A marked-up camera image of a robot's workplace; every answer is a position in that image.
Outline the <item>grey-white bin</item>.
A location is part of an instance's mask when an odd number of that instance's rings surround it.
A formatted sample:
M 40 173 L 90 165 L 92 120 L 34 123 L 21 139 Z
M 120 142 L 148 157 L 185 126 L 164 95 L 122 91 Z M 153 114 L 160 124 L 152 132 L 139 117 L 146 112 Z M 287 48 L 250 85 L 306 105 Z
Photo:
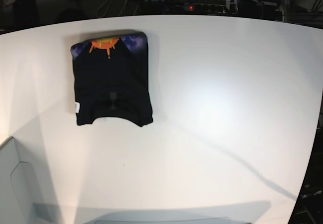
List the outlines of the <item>grey-white bin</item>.
M 58 201 L 48 167 L 13 137 L 1 143 L 1 223 L 74 223 Z

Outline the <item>black power strip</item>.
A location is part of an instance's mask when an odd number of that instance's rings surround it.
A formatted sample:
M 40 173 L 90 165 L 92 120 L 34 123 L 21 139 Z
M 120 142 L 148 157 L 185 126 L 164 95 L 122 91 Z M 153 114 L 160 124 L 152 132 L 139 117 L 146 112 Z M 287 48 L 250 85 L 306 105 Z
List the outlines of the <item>black power strip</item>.
M 227 13 L 225 6 L 214 4 L 192 3 L 175 5 L 175 9 L 178 13 L 193 15 L 224 15 Z

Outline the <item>black T-shirt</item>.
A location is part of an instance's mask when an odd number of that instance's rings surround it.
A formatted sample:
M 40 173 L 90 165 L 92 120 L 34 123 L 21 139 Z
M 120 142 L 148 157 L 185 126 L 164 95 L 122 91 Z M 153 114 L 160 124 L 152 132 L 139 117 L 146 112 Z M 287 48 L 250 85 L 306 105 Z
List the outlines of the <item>black T-shirt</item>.
M 78 126 L 99 118 L 151 124 L 148 38 L 143 32 L 89 39 L 70 48 Z

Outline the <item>white garment label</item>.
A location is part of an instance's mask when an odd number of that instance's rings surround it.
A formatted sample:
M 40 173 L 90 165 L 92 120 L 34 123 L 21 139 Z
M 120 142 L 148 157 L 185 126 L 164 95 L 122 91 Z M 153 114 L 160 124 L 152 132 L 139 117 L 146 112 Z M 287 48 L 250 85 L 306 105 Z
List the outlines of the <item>white garment label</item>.
M 79 102 L 75 102 L 75 113 L 79 113 L 80 110 L 80 103 Z

